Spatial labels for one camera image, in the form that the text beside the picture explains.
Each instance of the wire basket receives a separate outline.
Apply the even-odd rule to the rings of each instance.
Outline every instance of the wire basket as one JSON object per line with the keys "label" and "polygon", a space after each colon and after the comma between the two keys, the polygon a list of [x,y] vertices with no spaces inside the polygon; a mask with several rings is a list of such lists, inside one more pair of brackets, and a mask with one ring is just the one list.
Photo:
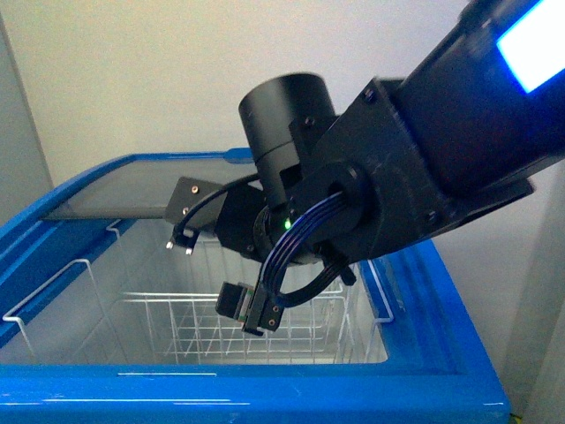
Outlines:
{"label": "wire basket", "polygon": [[[124,234],[114,225],[107,230],[117,242],[95,261],[67,264],[4,316],[20,332],[0,349],[1,363],[328,364],[387,358],[380,324],[392,317],[375,318],[358,267],[354,286],[337,279],[317,298],[286,309],[276,332],[255,337],[218,315],[215,302],[224,281],[254,282],[258,263],[213,238],[201,237],[192,256],[168,251],[170,226],[163,221],[139,220]],[[18,317],[74,267],[85,270],[32,321]],[[283,290],[295,290],[320,270],[289,268]]]}

